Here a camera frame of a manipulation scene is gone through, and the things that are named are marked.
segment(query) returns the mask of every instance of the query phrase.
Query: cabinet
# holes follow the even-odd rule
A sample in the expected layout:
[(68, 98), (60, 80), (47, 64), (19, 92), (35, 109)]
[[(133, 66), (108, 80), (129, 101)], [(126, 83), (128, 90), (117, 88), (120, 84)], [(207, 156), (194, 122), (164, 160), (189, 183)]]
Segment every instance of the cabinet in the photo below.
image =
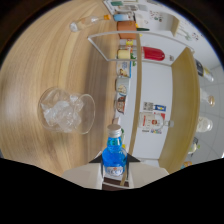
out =
[[(193, 54), (186, 47), (171, 66), (152, 63), (149, 74), (142, 74), (142, 63), (146, 62), (140, 61), (132, 70), (127, 113), (116, 112), (116, 116), (121, 117), (121, 126), (125, 130), (124, 143), (129, 145), (129, 154), (143, 159), (157, 159), (160, 167), (173, 173), (180, 169), (187, 156), (199, 115), (199, 81)], [(161, 135), (142, 132), (137, 124), (146, 100), (157, 100), (158, 104), (160, 100), (161, 104), (166, 104), (166, 120), (173, 120), (174, 127), (163, 127)]]

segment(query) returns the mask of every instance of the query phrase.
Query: shelf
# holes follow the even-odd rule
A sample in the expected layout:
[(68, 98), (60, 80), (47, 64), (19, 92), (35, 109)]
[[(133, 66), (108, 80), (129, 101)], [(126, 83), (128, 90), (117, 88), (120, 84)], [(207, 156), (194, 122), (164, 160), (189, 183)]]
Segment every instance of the shelf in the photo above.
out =
[(171, 120), (166, 141), (159, 158), (160, 167), (169, 173), (176, 172), (183, 164), (192, 144), (197, 127), (200, 106), (198, 74), (189, 48), (172, 64), (173, 101)]

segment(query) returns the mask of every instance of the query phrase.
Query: sticker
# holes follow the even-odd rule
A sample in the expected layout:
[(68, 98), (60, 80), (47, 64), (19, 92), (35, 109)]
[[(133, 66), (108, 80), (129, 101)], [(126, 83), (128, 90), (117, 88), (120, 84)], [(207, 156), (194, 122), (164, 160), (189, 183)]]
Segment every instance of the sticker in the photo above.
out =
[(127, 89), (126, 89), (125, 85), (120, 85), (120, 86), (118, 86), (117, 91), (118, 91), (121, 95), (126, 95), (126, 94), (127, 94)]
[(117, 111), (124, 114), (126, 97), (119, 97), (117, 100)]
[(143, 110), (153, 111), (153, 103), (144, 102)]
[(111, 176), (120, 176), (123, 170), (123, 167), (106, 167), (106, 173)]

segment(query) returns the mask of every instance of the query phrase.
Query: glass jar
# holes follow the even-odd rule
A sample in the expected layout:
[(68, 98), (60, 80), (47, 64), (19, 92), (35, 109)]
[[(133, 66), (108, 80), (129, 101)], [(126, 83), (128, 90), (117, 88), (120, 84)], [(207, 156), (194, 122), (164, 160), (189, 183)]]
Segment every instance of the glass jar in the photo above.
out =
[(209, 120), (207, 117), (198, 117), (198, 124), (196, 132), (206, 132), (211, 131), (213, 127), (213, 122)]
[(202, 88), (200, 88), (200, 101), (208, 103), (211, 107), (215, 106), (214, 96), (210, 95), (209, 93), (204, 91)]
[(95, 103), (88, 94), (69, 94), (53, 87), (46, 90), (38, 104), (38, 117), (49, 131), (86, 134), (95, 118)]

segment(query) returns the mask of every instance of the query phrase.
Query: label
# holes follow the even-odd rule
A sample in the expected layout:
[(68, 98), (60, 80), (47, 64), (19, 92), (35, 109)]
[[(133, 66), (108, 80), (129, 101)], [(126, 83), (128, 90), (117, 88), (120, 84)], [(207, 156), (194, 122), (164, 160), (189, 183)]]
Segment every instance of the label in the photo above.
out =
[(127, 39), (126, 40), (126, 45), (132, 46), (133, 45), (133, 40), (132, 39)]
[(126, 94), (127, 94), (127, 89), (126, 89), (125, 85), (120, 85), (120, 86), (118, 86), (117, 91), (118, 91), (121, 95), (126, 95)]
[(126, 97), (119, 97), (117, 100), (117, 111), (124, 114)]
[(166, 111), (166, 106), (155, 105), (154, 110)]
[(123, 173), (123, 167), (106, 167), (106, 173), (111, 176), (120, 176)]
[(197, 67), (197, 70), (198, 70), (198, 75), (203, 76), (203, 66), (202, 66), (202, 64), (196, 59), (195, 59), (195, 63), (196, 63), (196, 67)]
[(117, 74), (122, 75), (123, 77), (130, 77), (130, 62), (123, 61), (117, 63)]
[(153, 103), (144, 102), (143, 103), (143, 110), (153, 111)]
[(156, 116), (150, 112), (141, 112), (139, 114), (138, 127), (143, 130), (160, 129), (163, 126), (163, 118), (161, 116)]

